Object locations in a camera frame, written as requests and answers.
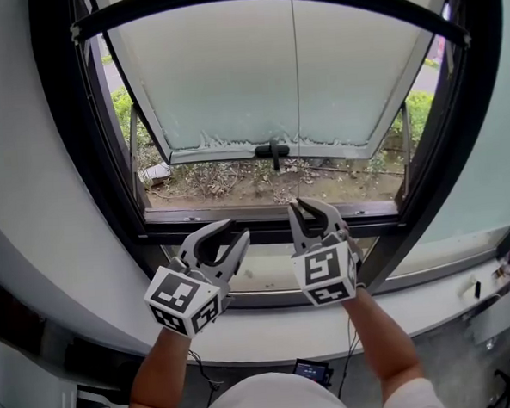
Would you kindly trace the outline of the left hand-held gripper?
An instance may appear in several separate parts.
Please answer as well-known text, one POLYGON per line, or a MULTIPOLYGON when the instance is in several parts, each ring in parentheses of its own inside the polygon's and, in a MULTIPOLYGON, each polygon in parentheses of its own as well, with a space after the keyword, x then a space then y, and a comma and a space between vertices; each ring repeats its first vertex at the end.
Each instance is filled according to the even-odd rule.
POLYGON ((230 279, 249 248, 250 232, 233 234, 233 221, 212 222, 191 233, 178 257, 159 268, 144 301, 164 328, 193 339, 224 311, 230 279))

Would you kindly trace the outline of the person's right hand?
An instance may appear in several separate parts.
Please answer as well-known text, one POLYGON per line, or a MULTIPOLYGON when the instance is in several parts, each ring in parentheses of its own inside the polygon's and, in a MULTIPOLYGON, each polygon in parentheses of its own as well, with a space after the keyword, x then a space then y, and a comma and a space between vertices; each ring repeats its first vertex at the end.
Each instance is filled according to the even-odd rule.
POLYGON ((359 287, 362 289, 367 289, 367 286, 364 282, 359 280, 359 272, 362 267, 363 263, 363 251, 358 246, 358 243, 355 241, 355 239, 350 234, 350 229, 348 227, 348 224, 346 222, 342 222, 341 226, 342 231, 342 237, 343 240, 347 242, 349 251, 350 251, 350 257, 353 260, 353 267, 355 272, 355 287, 359 287))

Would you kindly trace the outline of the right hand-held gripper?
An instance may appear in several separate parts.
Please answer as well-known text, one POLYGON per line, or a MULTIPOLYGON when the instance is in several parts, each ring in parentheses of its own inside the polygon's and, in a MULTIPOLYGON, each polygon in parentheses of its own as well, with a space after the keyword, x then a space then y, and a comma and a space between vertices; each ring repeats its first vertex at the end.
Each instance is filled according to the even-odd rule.
POLYGON ((295 248, 292 270, 304 297, 316 307, 354 299, 357 252, 341 230, 343 218, 337 208, 304 196, 290 203, 288 217, 295 248))

